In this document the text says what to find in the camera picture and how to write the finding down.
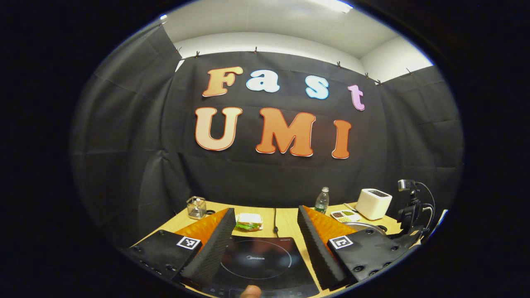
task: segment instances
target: water bottle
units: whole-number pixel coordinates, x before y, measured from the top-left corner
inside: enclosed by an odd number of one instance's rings
[[[315,203],[315,210],[326,214],[326,210],[328,209],[328,205],[330,203],[330,194],[329,194],[329,188],[323,187],[322,192],[319,194],[318,198],[316,198]]]

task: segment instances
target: cable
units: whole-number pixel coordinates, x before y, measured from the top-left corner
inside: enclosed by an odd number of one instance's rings
[[[426,205],[427,207],[425,209],[429,209],[431,211],[431,216],[429,217],[429,222],[425,226],[425,228],[428,229],[432,219],[434,218],[434,208],[433,208],[433,206],[431,204],[428,204],[428,203],[423,203],[420,206],[422,206],[422,205]]]
[[[278,227],[276,226],[276,208],[274,208],[274,229],[273,231],[276,233],[276,237],[280,238],[280,236],[278,236]]]
[[[430,192],[430,189],[423,183],[421,182],[417,182],[416,181],[416,184],[420,184],[420,185],[423,185],[423,187],[425,187],[427,189],[427,191],[429,192],[429,194],[431,195],[431,198],[432,198],[432,214],[435,213],[436,211],[436,203],[434,202],[434,196],[432,195],[432,193]]]

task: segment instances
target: black fabric backdrop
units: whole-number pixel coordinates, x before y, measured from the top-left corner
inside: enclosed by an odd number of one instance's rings
[[[190,196],[220,203],[312,206],[322,186],[330,204],[356,201],[363,188],[394,196],[387,212],[396,216],[408,194],[399,179],[427,184],[437,214],[448,208],[460,180],[463,136],[456,105],[435,67],[381,85],[336,65],[267,52],[181,56],[163,27],[155,24],[129,38],[94,72],[82,93],[72,132],[71,157],[88,212],[109,239],[126,247],[185,208]],[[240,66],[228,93],[203,98],[211,69]],[[279,76],[275,93],[251,91],[250,73],[269,69]],[[329,82],[325,100],[305,93],[308,75]],[[363,92],[355,109],[347,87]],[[195,110],[214,107],[211,136],[224,131],[224,107],[239,107],[236,136],[224,151],[195,141]],[[316,116],[311,157],[261,154],[263,107],[277,108],[290,124],[299,112]],[[345,160],[334,159],[334,120],[351,123]],[[426,191],[419,195],[426,203]]]

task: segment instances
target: sandwich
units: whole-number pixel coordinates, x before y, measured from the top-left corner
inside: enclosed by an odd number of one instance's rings
[[[263,219],[261,215],[256,213],[239,213],[236,218],[236,227],[247,230],[249,232],[261,229]]]

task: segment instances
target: orange letter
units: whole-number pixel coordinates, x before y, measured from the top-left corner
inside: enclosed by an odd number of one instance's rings
[[[223,87],[223,83],[226,83],[227,86],[232,86],[232,84],[234,84],[235,82],[234,73],[242,74],[243,69],[239,66],[236,66],[210,70],[208,72],[208,74],[210,75],[208,89],[206,89],[202,93],[202,96],[210,97],[226,94],[226,92],[228,92],[228,89]]]
[[[278,109],[263,108],[260,110],[263,116],[263,135],[261,144],[256,146],[259,153],[274,153],[276,147],[272,144],[272,138],[276,138],[276,144],[280,152],[285,153],[295,139],[295,145],[290,152],[296,156],[311,156],[311,129],[316,117],[310,113],[299,113],[289,127],[285,122],[284,115]]]
[[[351,124],[343,120],[335,120],[333,124],[337,128],[337,142],[331,156],[336,159],[347,159],[350,156],[348,152],[348,134]]]
[[[213,139],[210,136],[211,118],[217,114],[215,108],[198,108],[197,125],[195,127],[195,140],[204,149],[221,151],[232,145],[235,138],[235,125],[237,117],[243,113],[240,108],[224,108],[222,112],[225,116],[225,132],[220,139]]]

